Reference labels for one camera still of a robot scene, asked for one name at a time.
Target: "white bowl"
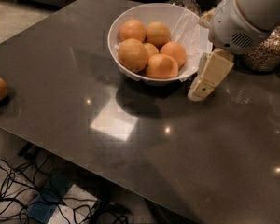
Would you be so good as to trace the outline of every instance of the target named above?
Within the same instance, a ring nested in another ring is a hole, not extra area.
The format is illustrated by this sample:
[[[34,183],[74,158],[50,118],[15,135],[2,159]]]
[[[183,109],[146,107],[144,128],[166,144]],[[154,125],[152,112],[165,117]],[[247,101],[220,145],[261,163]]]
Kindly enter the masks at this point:
[[[120,64],[118,48],[120,43],[119,29],[121,25],[130,20],[140,20],[145,26],[151,22],[165,23],[171,33],[171,40],[180,42],[187,52],[186,64],[180,69],[178,76],[170,79],[154,79],[133,73]],[[108,47],[118,65],[119,70],[135,81],[143,80],[149,85],[162,86],[177,80],[184,82],[196,73],[199,61],[204,52],[210,53],[212,43],[208,41],[208,29],[198,24],[199,17],[183,8],[172,4],[144,4],[133,7],[122,13],[112,24],[108,34]]]

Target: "dark table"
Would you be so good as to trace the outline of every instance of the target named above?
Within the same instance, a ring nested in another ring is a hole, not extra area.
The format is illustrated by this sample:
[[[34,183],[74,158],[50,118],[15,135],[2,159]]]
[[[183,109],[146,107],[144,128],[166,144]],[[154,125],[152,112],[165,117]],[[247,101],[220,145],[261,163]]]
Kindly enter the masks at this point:
[[[107,48],[138,5],[77,0],[0,45],[0,127],[203,223],[280,223],[280,72],[236,65],[208,99],[121,74]]]

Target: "floor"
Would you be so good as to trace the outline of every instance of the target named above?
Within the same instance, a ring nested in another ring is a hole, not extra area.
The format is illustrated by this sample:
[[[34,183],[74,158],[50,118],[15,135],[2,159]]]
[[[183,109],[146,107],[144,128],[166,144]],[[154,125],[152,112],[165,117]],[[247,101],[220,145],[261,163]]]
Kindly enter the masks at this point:
[[[29,26],[45,19],[55,10],[56,8],[42,7],[23,3],[22,1],[18,2],[17,0],[0,0],[0,44]],[[0,213],[4,211],[0,215],[0,223],[37,223],[32,219],[27,219],[24,211],[21,212],[20,218],[21,206],[8,198],[16,197],[20,202],[29,205],[39,195],[33,187],[43,187],[51,179],[52,174],[56,173],[63,174],[70,180],[74,180],[77,185],[97,197],[101,198],[102,193],[103,195],[109,194],[109,201],[117,205],[113,206],[112,212],[101,214],[97,220],[98,224],[127,223],[124,222],[124,219],[116,221],[114,217],[115,213],[118,216],[124,214],[122,209],[114,209],[119,207],[118,204],[120,207],[123,205],[133,213],[126,214],[128,223],[192,223],[126,189],[103,180],[99,176],[86,172],[68,161],[53,156],[45,150],[38,150],[37,147],[32,147],[29,150],[30,156],[20,157],[18,153],[26,144],[25,140],[0,129],[0,166],[2,167],[0,168],[0,190],[6,196],[6,200],[0,203]],[[19,167],[18,172],[10,169],[8,164],[13,169]],[[9,180],[13,178],[13,182],[7,182],[8,178]]]

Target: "bowl rim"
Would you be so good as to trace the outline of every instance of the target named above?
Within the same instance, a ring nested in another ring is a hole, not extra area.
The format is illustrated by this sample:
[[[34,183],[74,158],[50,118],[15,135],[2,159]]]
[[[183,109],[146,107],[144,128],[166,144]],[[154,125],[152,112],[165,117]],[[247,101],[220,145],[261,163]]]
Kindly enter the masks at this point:
[[[130,70],[128,70],[125,66],[123,66],[119,61],[118,61],[118,57],[116,57],[113,52],[112,52],[112,48],[111,48],[111,45],[110,45],[110,37],[111,37],[111,31],[113,30],[114,26],[117,24],[118,20],[121,19],[122,16],[124,16],[127,12],[131,12],[132,10],[134,9],[138,9],[140,7],[151,7],[151,6],[154,6],[154,7],[157,7],[157,6],[160,6],[160,7],[176,7],[180,10],[183,10],[183,11],[186,11],[188,13],[192,13],[192,15],[196,16],[197,18],[199,18],[199,16],[197,14],[195,14],[194,12],[184,8],[184,7],[181,7],[181,6],[178,6],[178,5],[174,5],[174,4],[168,4],[168,3],[148,3],[148,4],[143,4],[143,5],[138,5],[138,6],[135,6],[135,7],[132,7],[130,9],[127,9],[126,11],[122,12],[112,23],[112,25],[110,26],[110,29],[109,29],[109,32],[108,32],[108,37],[107,37],[107,43],[108,43],[108,48],[109,48],[109,52],[111,53],[111,56],[112,58],[114,59],[114,61],[116,62],[117,66],[119,67],[119,70],[120,69],[123,69],[126,73],[128,73],[130,76],[128,76],[127,74],[124,73],[125,76],[135,80],[135,81],[139,81],[139,80],[144,80],[145,82],[157,82],[157,83],[171,83],[171,82],[175,82],[175,81],[181,81],[181,82],[184,82],[186,81],[189,77],[191,77],[193,74],[190,74],[186,77],[183,77],[182,79],[180,77],[173,77],[173,78],[168,78],[168,79],[156,79],[156,78],[149,78],[149,77],[145,77],[145,76],[141,76],[141,75],[138,75]]]

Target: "table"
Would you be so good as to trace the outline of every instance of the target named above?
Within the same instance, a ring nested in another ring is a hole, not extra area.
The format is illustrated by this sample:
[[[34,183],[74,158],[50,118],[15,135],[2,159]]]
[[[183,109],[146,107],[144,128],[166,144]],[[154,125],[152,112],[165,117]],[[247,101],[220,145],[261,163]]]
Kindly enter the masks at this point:
[[[0,45],[0,127],[202,223],[280,223],[280,71],[240,64],[203,102],[152,87],[107,48],[138,3],[77,0]]]

